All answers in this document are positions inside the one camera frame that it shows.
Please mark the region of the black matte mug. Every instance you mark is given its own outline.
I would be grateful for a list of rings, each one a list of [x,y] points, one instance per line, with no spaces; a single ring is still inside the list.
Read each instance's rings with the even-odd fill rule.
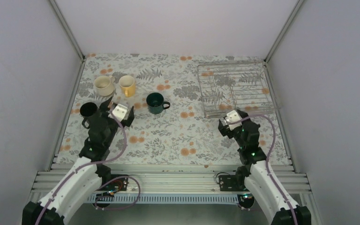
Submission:
[[[95,103],[93,102],[87,102],[85,104],[83,104],[80,108],[80,115],[83,117],[82,120],[82,126],[85,129],[89,129],[90,128],[90,122],[89,122],[89,118],[91,116],[93,116],[98,110],[98,107]]]

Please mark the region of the beige white ceramic mug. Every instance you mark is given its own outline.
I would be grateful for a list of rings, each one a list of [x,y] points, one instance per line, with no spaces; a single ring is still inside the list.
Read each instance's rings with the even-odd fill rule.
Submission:
[[[109,96],[114,93],[115,86],[113,84],[112,75],[101,75],[94,80],[94,87],[97,94],[103,97]]]

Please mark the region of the yellow white cup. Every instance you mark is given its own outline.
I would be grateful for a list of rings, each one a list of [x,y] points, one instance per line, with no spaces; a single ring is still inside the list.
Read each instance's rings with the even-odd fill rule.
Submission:
[[[127,98],[135,95],[136,82],[134,77],[132,77],[131,75],[122,76],[119,79],[119,86]]]

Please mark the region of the dark green mug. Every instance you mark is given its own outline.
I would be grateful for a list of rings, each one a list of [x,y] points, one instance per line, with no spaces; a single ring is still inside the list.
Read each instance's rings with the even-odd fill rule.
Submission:
[[[152,114],[160,114],[170,108],[171,104],[164,100],[163,95],[153,92],[146,97],[148,110]]]

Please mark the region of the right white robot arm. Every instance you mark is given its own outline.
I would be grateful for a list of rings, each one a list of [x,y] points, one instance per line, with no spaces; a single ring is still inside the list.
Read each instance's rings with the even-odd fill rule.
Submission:
[[[250,191],[271,225],[310,225],[311,212],[286,191],[269,163],[270,154],[259,146],[260,125],[247,112],[232,110],[219,120],[222,136],[234,139],[242,166],[235,173],[235,185]]]

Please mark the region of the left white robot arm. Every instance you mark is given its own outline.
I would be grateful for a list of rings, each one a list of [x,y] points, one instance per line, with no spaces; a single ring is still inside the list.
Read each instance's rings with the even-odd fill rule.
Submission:
[[[113,103],[87,102],[80,108],[82,126],[88,137],[72,168],[60,182],[37,202],[28,202],[22,211],[22,225],[66,225],[84,201],[96,190],[112,183],[106,166],[111,143],[118,130],[124,135],[134,118],[134,107]]]

